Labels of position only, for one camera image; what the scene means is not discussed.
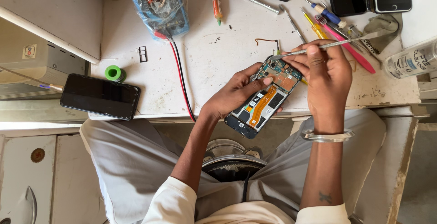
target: drawer handle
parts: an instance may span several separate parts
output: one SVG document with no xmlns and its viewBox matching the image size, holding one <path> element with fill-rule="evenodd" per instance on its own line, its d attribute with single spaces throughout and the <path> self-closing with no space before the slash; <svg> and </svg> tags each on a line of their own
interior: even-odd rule
<svg viewBox="0 0 437 224">
<path fill-rule="evenodd" d="M 29 196 L 32 196 L 32 202 L 33 202 L 32 222 L 30 224 L 35 224 L 35 222 L 36 222 L 37 205 L 36 205 L 35 194 L 33 193 L 33 190 L 32 190 L 32 188 L 30 186 L 28 186 L 28 189 L 27 189 L 27 192 L 26 192 L 26 199 L 29 199 Z"/>
</svg>

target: phone motherboard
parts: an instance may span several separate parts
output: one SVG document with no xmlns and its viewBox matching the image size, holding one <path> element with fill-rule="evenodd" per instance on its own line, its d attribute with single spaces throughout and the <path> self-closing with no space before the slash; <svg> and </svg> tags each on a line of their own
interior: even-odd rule
<svg viewBox="0 0 437 224">
<path fill-rule="evenodd" d="M 255 74 L 252 82 L 264 77 L 273 78 L 272 83 L 251 95 L 242 106 L 225 118 L 228 126 L 249 139 L 253 139 L 258 134 L 302 80 L 302 74 L 298 70 L 282 60 L 268 58 Z"/>
</svg>

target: forearm tattoo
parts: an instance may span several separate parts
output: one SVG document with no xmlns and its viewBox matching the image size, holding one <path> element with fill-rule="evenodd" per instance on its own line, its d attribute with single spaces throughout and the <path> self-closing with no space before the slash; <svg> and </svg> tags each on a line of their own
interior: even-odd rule
<svg viewBox="0 0 437 224">
<path fill-rule="evenodd" d="M 324 194 L 322 194 L 322 192 L 319 192 L 319 195 L 320 195 L 320 201 L 321 202 L 323 202 L 324 200 L 326 201 L 326 202 L 328 202 L 328 204 L 332 204 L 332 197 L 331 197 L 331 194 L 329 194 L 329 195 L 324 195 Z"/>
</svg>

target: yellow screwdriver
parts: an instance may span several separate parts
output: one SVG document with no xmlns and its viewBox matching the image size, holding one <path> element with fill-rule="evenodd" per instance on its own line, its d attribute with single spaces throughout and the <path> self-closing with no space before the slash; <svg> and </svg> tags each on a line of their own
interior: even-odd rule
<svg viewBox="0 0 437 224">
<path fill-rule="evenodd" d="M 328 39 L 328 37 L 325 35 L 325 33 L 322 31 L 322 29 L 320 28 L 320 25 L 317 23 L 313 23 L 311 21 L 311 19 L 309 18 L 308 14 L 305 13 L 305 11 L 302 9 L 302 7 L 300 8 L 303 12 L 303 15 L 305 15 L 305 18 L 308 19 L 308 21 L 311 24 L 311 29 L 317 34 L 317 36 L 319 37 L 319 39 Z"/>
</svg>

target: white sleeve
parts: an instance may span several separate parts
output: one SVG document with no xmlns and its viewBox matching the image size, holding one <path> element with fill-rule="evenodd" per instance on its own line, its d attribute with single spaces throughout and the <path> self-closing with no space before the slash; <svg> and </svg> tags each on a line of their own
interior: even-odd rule
<svg viewBox="0 0 437 224">
<path fill-rule="evenodd" d="M 344 204 L 336 206 L 315 206 L 298 212 L 296 224 L 351 224 L 347 219 Z"/>
<path fill-rule="evenodd" d="M 153 196 L 142 224 L 193 224 L 196 199 L 191 187 L 169 176 Z"/>
</svg>

